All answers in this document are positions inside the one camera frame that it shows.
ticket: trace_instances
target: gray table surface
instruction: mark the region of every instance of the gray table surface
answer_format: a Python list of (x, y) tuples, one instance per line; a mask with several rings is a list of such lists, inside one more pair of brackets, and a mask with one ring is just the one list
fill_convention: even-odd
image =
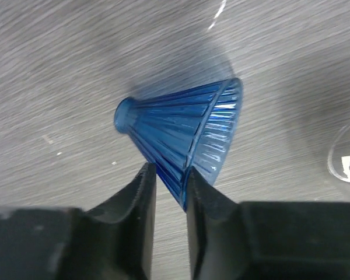
[[(350, 201), (325, 164), (350, 119), (350, 0), (0, 0), (0, 205), (102, 202), (144, 162), (118, 102), (231, 71), (244, 104), (215, 187)], [(152, 279), (189, 279), (185, 215), (158, 182)]]

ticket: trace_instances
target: transparent plastic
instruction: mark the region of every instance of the transparent plastic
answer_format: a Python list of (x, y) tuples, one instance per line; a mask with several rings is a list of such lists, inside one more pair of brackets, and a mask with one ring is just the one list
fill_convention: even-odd
[(147, 100), (124, 99), (114, 125), (128, 134), (186, 211), (187, 179), (195, 166), (213, 185), (225, 161), (242, 105), (233, 78)]
[(350, 183), (350, 122), (335, 136), (327, 163), (333, 176)]

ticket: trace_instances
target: textured gray surface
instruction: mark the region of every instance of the textured gray surface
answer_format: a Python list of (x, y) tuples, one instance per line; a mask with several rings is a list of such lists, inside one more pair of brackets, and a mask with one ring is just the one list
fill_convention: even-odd
[[(91, 208), (144, 159), (118, 102), (245, 85), (216, 188), (240, 200), (350, 200), (326, 152), (350, 118), (350, 0), (0, 0), (0, 205)], [(189, 279), (185, 216), (159, 183), (153, 279)]]

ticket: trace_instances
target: blue cone-shaped object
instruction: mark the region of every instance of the blue cone-shaped object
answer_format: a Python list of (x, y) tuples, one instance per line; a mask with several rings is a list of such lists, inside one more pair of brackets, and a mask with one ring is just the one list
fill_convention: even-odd
[(191, 166), (213, 185), (242, 105), (242, 83), (228, 79), (147, 100), (124, 99), (114, 116), (186, 210)]

